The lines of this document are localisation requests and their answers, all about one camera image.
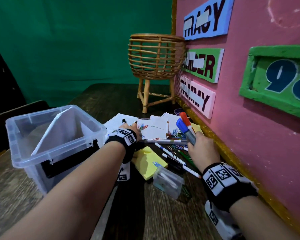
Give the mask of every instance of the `number 98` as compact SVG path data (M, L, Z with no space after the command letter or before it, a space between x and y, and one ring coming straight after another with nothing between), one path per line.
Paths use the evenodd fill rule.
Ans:
M268 82L270 82L270 85L265 89L281 93L298 76L298 66L292 60L276 60L269 65L265 75ZM292 93L298 100L300 100L300 80L293 85Z

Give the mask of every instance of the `green frame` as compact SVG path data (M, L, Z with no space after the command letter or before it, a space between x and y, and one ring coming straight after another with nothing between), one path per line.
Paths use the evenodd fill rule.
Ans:
M300 117L300 106L297 107L293 103L288 103L287 101L282 101L276 97L261 94L258 91L250 89L257 70L252 69L252 67L262 57L300 59L300 45L256 46L250 48L239 94Z

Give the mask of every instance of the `red marker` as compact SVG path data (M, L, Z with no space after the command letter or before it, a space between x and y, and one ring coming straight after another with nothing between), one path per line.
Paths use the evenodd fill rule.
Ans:
M196 136L195 130L192 128L191 122L190 122L190 120L188 119L187 114L186 114L185 112L181 112L181 113L180 113L180 117L181 117L182 121L184 122L184 124L188 127L189 131L191 131L192 134L193 134L194 136Z

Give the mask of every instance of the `bamboo stand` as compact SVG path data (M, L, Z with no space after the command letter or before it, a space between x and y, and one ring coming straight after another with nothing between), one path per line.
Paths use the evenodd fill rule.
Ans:
M175 104L174 78L184 60L186 51L184 38L162 34L133 34L130 36L128 46L132 73L139 78L137 98L143 104L142 113L146 114L148 107L156 104L168 101ZM171 95L149 92L150 80L170 80ZM165 99L148 103L149 95Z

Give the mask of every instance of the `green pencil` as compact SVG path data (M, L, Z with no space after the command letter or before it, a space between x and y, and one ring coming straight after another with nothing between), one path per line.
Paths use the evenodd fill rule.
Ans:
M188 156L186 156L182 151L180 151L180 150L178 150L178 152L192 165L192 166L194 166L195 168L197 168L196 166L195 166L195 164L193 163L193 161L191 160L191 158L190 157L188 157Z

